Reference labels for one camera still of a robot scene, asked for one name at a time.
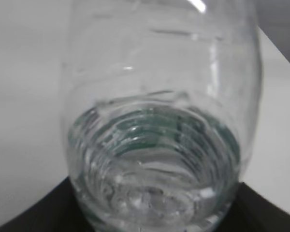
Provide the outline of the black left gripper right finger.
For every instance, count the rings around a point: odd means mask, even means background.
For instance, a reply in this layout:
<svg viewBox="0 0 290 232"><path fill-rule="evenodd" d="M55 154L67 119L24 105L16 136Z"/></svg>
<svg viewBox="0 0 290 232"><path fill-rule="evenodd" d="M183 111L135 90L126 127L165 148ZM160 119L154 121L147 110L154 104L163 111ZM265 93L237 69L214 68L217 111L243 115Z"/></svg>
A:
<svg viewBox="0 0 290 232"><path fill-rule="evenodd" d="M290 215L242 183L217 231L290 232Z"/></svg>

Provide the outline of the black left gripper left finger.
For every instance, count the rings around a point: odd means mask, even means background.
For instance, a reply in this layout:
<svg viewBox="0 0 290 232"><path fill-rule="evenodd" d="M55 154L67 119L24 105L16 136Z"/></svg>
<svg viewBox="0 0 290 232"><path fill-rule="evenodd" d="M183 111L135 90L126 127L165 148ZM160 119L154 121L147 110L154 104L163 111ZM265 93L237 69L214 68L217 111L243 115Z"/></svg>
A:
<svg viewBox="0 0 290 232"><path fill-rule="evenodd" d="M90 232L73 194L64 179L31 208L0 226L0 232Z"/></svg>

